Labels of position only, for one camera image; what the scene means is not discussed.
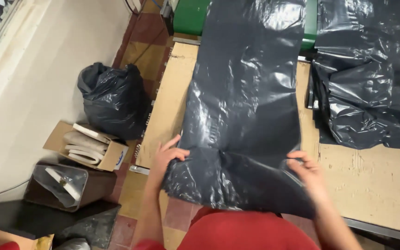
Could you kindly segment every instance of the person's left hand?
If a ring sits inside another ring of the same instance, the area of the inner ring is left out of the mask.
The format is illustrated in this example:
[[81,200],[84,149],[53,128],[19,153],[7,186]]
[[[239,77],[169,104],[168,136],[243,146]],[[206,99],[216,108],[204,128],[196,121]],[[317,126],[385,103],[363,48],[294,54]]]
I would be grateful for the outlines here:
[[154,163],[149,176],[147,177],[147,188],[160,191],[161,183],[163,182],[164,173],[168,168],[168,164],[172,159],[178,158],[180,161],[184,161],[186,156],[189,156],[189,150],[183,150],[179,148],[171,148],[179,140],[181,136],[176,135],[172,140],[168,141],[165,145],[161,146],[161,142],[158,143],[157,151],[154,156]]

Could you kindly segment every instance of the black plastic bag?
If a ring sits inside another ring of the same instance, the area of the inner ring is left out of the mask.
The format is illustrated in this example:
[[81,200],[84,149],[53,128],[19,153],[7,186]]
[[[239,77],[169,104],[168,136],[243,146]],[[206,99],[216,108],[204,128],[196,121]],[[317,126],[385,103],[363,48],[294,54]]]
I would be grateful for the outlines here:
[[219,209],[314,217],[286,154],[300,148],[297,56],[304,0],[212,0],[163,188]]
[[400,148],[400,1],[319,0],[318,9],[320,142]]
[[89,124],[122,140],[141,138],[151,111],[138,68],[113,69],[95,63],[78,77]]

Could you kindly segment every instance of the person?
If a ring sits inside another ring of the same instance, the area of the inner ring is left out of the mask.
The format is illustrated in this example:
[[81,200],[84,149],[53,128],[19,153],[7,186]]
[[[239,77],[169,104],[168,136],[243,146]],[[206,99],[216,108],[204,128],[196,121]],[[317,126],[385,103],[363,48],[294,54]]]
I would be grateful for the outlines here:
[[[134,250],[164,250],[159,209],[160,186],[169,162],[184,161],[188,150],[171,148],[180,135],[159,143],[143,194],[141,215],[132,240]],[[313,220],[322,249],[360,250],[362,247],[343,221],[327,193],[322,169],[304,151],[287,154],[288,166],[302,180],[316,207]],[[303,164],[294,158],[301,158]],[[303,231],[274,213],[200,209],[178,247],[204,249],[319,249]]]

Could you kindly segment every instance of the brown bin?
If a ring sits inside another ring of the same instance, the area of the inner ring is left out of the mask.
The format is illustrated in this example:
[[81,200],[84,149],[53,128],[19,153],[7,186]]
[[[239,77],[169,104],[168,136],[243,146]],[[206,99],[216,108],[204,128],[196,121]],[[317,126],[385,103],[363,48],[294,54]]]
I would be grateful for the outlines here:
[[27,202],[58,208],[67,212],[75,212],[87,204],[112,194],[115,187],[116,174],[114,172],[100,171],[82,165],[74,167],[45,161],[37,162],[34,171],[39,166],[61,166],[85,172],[87,174],[87,179],[83,186],[83,191],[81,192],[81,198],[76,206],[65,207],[51,191],[45,189],[40,183],[38,183],[32,174],[26,192],[24,193],[24,200]]

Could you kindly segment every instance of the green machine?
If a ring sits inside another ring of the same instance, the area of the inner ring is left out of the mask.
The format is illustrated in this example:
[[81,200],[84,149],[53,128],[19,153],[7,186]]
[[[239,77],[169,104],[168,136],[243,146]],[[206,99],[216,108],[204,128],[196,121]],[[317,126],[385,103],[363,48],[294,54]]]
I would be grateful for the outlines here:
[[[174,12],[174,32],[201,36],[210,0],[179,0]],[[313,48],[317,34],[317,0],[308,0],[302,50]]]

